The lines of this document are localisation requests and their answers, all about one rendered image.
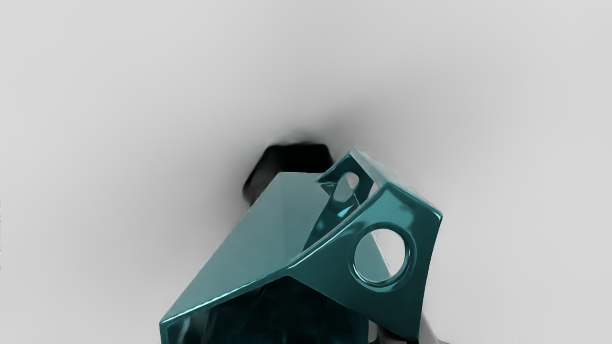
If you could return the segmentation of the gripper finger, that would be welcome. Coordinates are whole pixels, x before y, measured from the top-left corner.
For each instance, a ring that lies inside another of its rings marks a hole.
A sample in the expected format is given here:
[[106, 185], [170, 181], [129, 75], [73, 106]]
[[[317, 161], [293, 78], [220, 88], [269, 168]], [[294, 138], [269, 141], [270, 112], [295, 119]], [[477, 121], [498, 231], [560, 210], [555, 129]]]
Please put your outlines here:
[[450, 344], [437, 338], [427, 319], [420, 320], [420, 344]]

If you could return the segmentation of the teal faceted mug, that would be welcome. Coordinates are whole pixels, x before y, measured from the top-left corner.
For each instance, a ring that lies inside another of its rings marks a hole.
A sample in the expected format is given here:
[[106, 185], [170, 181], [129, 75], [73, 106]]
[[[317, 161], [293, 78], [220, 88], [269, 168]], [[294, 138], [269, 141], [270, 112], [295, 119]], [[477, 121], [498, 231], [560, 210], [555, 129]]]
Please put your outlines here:
[[160, 344], [420, 344], [442, 213], [352, 148], [280, 172], [160, 320]]

